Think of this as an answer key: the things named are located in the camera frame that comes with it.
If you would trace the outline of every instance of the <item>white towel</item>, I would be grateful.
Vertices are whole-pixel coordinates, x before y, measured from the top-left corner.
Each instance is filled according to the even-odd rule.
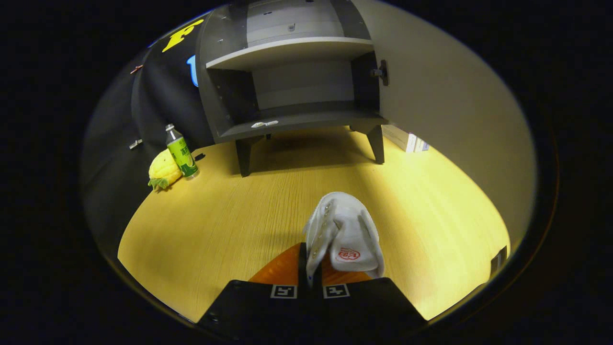
[[[326,253],[337,271],[361,271],[372,278],[383,276],[379,233],[366,207],[352,195],[333,192],[321,198],[303,233],[309,286],[313,286],[313,274]]]

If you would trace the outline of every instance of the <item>green leaves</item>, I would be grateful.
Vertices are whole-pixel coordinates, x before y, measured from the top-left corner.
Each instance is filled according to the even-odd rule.
[[[150,179],[147,185],[150,185],[155,190],[156,187],[166,189],[170,184],[167,179]]]

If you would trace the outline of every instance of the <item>wooden table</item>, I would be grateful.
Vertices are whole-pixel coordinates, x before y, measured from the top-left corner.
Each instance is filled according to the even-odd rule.
[[[231,279],[248,280],[290,246],[319,199],[361,200],[379,231],[386,272],[426,319],[490,276],[509,235],[488,197],[444,155],[405,153],[384,138],[374,164],[366,135],[347,127],[291,131],[254,146],[241,177],[234,143],[193,151],[200,176],[152,192],[118,258],[154,296],[197,322]]]

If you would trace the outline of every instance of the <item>box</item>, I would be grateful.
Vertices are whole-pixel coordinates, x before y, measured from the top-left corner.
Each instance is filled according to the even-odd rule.
[[[399,148],[405,152],[413,152],[417,137],[413,133],[407,133],[393,125],[382,125],[381,131],[383,136],[390,139]]]
[[[425,142],[423,139],[418,138],[417,142],[415,143],[415,150],[413,152],[428,151],[429,148],[430,145],[428,145],[427,142]]]

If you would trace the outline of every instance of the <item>pineapple plush toy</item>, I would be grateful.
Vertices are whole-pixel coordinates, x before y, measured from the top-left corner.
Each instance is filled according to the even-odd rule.
[[[156,187],[166,189],[181,177],[182,173],[168,149],[160,152],[149,167],[149,183],[153,190]]]

